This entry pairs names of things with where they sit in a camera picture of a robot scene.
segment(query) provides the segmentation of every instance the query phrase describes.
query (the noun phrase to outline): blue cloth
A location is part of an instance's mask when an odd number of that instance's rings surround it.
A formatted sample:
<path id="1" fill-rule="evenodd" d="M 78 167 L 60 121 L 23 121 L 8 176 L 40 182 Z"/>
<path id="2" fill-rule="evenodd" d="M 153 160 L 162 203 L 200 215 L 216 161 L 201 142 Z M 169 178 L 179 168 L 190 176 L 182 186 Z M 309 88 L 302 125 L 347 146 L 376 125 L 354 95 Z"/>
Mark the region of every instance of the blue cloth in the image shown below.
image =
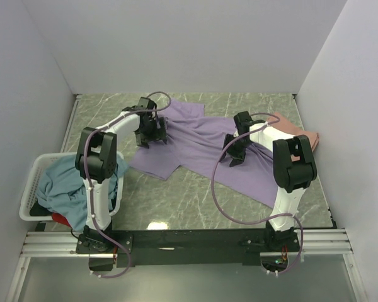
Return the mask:
<path id="1" fill-rule="evenodd" d="M 75 168 L 75 155 L 61 157 L 50 165 L 39 180 L 36 196 L 41 206 L 63 215 L 70 226 L 81 231 L 87 219 L 87 197 L 80 172 Z M 109 183 L 109 210 L 118 191 L 118 179 L 129 168 L 117 156 L 117 167 Z"/>

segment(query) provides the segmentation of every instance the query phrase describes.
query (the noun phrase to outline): gray marble pattern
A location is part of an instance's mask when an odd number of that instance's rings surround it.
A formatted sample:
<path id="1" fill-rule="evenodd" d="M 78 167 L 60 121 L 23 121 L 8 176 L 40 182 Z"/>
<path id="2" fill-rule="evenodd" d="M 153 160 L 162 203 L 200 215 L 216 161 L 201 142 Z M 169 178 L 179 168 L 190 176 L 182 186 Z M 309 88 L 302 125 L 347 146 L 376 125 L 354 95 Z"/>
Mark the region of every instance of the gray marble pattern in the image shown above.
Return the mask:
<path id="1" fill-rule="evenodd" d="M 77 97 L 78 106 L 71 125 L 65 151 L 76 151 L 81 130 L 97 127 L 116 117 L 124 107 L 137 104 L 146 93 L 84 94 Z M 302 127 L 293 95 L 260 93 L 172 93 L 180 101 L 205 104 L 205 115 L 234 116 L 240 111 L 279 111 L 292 123 Z M 154 96 L 159 108 L 164 96 Z M 129 162 L 138 147 L 134 134 L 118 150 Z M 237 219 L 251 221 L 268 217 L 272 209 L 220 184 L 215 185 L 219 203 Z M 328 204 L 319 179 L 302 197 L 297 217 L 304 227 L 332 227 Z M 143 230 L 152 227 L 169 229 L 242 228 L 223 217 L 210 192 L 210 180 L 180 167 L 167 181 L 129 169 L 124 178 L 119 212 L 112 218 L 116 230 Z"/>

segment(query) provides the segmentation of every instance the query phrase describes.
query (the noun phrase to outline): plastic basket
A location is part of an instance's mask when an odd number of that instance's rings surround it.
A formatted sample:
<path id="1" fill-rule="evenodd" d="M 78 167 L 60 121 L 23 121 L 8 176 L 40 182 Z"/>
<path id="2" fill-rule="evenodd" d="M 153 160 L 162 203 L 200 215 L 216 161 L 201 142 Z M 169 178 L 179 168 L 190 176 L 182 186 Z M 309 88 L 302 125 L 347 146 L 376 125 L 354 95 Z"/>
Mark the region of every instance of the plastic basket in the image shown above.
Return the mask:
<path id="1" fill-rule="evenodd" d="M 32 206 L 37 201 L 35 193 L 38 188 L 38 183 L 42 172 L 52 164 L 55 160 L 63 157 L 76 154 L 75 152 L 65 152 L 65 153 L 49 153 L 49 154 L 42 154 L 37 159 L 35 159 L 30 175 L 28 176 L 28 180 L 26 181 L 26 186 L 24 189 L 23 197 L 21 198 L 21 206 L 20 206 L 20 217 L 22 220 L 26 221 L 48 221 L 52 220 L 51 216 L 31 216 L 30 210 Z M 120 152 L 117 152 L 117 156 L 123 159 L 123 155 Z M 122 199 L 122 189 L 123 189 L 123 176 L 118 180 L 118 192 L 116 195 L 116 204 L 115 208 L 110 215 L 113 216 L 116 214 L 120 207 L 120 200 Z"/>

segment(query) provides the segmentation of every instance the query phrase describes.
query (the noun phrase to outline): gray floor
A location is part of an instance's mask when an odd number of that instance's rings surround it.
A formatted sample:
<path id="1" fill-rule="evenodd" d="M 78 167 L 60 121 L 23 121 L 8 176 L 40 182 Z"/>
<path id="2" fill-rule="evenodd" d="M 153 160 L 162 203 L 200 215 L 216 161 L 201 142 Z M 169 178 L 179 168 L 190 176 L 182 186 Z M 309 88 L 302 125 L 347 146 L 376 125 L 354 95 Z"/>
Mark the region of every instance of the gray floor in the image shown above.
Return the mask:
<path id="1" fill-rule="evenodd" d="M 145 95 L 146 93 L 79 96 L 65 151 L 76 151 L 84 127 L 105 124 L 116 117 L 124 107 L 137 104 L 140 96 Z M 180 101 L 205 104 L 205 115 L 209 116 L 234 116 L 240 111 L 251 113 L 278 111 L 292 123 L 302 127 L 291 94 L 173 93 L 171 96 Z M 164 97 L 156 97 L 153 100 L 159 107 L 166 104 Z M 124 154 L 128 162 L 136 149 L 133 133 L 118 146 L 118 150 Z M 250 221 L 268 217 L 272 211 L 264 204 L 223 185 L 216 184 L 215 189 L 225 211 L 241 220 Z M 312 183 L 302 197 L 297 217 L 304 227 L 333 226 L 319 179 Z M 212 200 L 209 179 L 182 167 L 174 171 L 167 181 L 160 181 L 129 169 L 124 179 L 120 211 L 113 217 L 114 229 L 141 230 L 146 229 L 150 223 L 161 223 L 170 229 L 243 227 L 227 220 L 217 211 Z M 46 229 L 63 230 L 64 228 L 51 224 Z"/>
<path id="2" fill-rule="evenodd" d="M 116 279 L 90 276 L 82 258 L 33 258 L 20 300 L 136 302 L 352 302 L 343 256 L 305 256 L 287 274 L 239 264 L 143 266 Z"/>

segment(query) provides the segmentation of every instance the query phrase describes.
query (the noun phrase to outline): purple fabric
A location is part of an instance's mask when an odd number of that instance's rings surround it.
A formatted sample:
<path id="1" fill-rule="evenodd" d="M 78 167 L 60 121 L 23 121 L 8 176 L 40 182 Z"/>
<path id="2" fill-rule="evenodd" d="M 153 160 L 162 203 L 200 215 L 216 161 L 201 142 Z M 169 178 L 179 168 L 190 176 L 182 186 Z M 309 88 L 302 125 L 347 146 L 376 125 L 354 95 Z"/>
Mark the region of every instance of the purple fabric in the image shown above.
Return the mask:
<path id="1" fill-rule="evenodd" d="M 152 142 L 150 149 L 139 148 L 129 166 L 163 180 L 180 165 L 211 178 L 225 135 L 236 131 L 234 120 L 204 116 L 203 104 L 176 100 L 159 115 L 167 119 L 167 145 Z M 217 168 L 215 180 L 272 208 L 277 184 L 271 151 L 254 144 L 247 149 L 243 164 L 230 168 L 230 161 L 227 155 Z"/>

